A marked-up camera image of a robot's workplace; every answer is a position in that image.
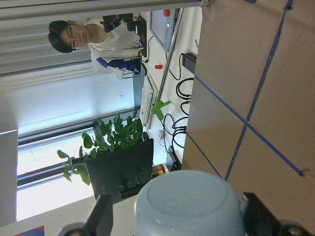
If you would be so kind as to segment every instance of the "screw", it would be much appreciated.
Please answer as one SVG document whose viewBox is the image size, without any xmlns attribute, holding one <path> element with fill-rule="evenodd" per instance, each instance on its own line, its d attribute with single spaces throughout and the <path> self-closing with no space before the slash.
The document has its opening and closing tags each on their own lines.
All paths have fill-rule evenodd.
<svg viewBox="0 0 315 236">
<path fill-rule="evenodd" d="M 293 236 L 302 236 L 302 231 L 299 228 L 291 227 L 288 231 Z"/>
</svg>

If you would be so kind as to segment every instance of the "person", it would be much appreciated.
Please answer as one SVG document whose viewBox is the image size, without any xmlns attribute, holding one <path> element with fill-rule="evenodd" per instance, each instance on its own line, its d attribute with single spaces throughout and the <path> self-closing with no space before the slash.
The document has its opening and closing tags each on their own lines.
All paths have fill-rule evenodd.
<svg viewBox="0 0 315 236">
<path fill-rule="evenodd" d="M 139 36 L 134 31 L 128 31 L 123 21 L 106 33 L 101 21 L 102 18 L 87 18 L 84 25 L 72 20 L 52 21 L 49 24 L 49 42 L 61 53 L 70 53 L 88 45 L 102 66 L 139 75 Z"/>
</svg>

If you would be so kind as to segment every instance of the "potted plant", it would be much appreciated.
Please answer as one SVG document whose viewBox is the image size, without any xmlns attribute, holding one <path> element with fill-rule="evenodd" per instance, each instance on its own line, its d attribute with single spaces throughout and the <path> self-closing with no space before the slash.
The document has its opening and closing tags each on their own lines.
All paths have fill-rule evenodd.
<svg viewBox="0 0 315 236">
<path fill-rule="evenodd" d="M 103 154 L 114 152 L 118 149 L 135 145 L 142 141 L 143 126 L 140 118 L 135 118 L 137 111 L 132 116 L 128 116 L 126 124 L 118 114 L 114 117 L 114 122 L 109 120 L 105 124 L 100 118 L 98 119 L 101 135 L 96 135 L 92 139 L 86 132 L 82 134 L 83 146 L 91 149 L 90 153 L 83 152 L 83 147 L 79 148 L 79 158 L 70 157 L 61 150 L 57 151 L 60 158 L 67 159 L 63 176 L 71 181 L 71 175 L 80 175 L 82 181 L 90 185 L 91 180 L 88 174 L 86 162 L 97 158 Z"/>
</svg>

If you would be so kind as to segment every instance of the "white cylindrical object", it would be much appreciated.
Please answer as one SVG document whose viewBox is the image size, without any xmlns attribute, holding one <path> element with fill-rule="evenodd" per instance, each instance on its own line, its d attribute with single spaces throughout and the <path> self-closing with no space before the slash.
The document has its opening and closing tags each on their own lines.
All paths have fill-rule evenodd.
<svg viewBox="0 0 315 236">
<path fill-rule="evenodd" d="M 244 236 L 235 190 L 201 171 L 174 171 L 148 182 L 135 205 L 135 236 Z"/>
</svg>

